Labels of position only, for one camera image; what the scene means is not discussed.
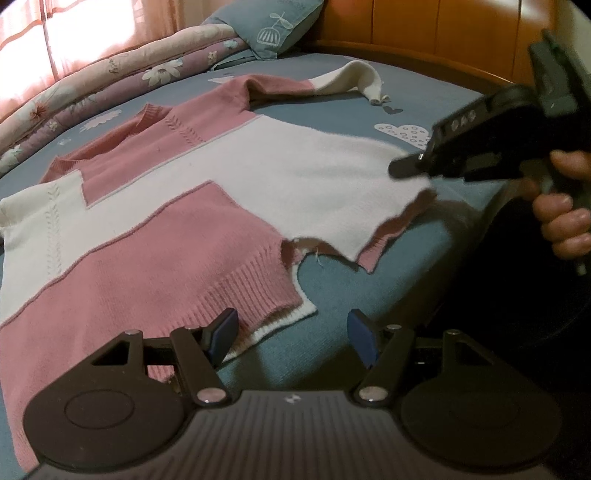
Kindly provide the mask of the person's right hand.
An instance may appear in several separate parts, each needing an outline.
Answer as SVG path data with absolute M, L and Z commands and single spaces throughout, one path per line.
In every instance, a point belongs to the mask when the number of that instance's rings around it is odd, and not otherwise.
M 590 183 L 588 152 L 555 150 L 550 160 L 559 173 Z M 533 179 L 522 180 L 518 192 L 533 202 L 534 215 L 542 223 L 542 234 L 558 257 L 573 259 L 590 253 L 589 209 L 575 208 L 572 197 L 563 192 L 543 194 L 540 184 Z

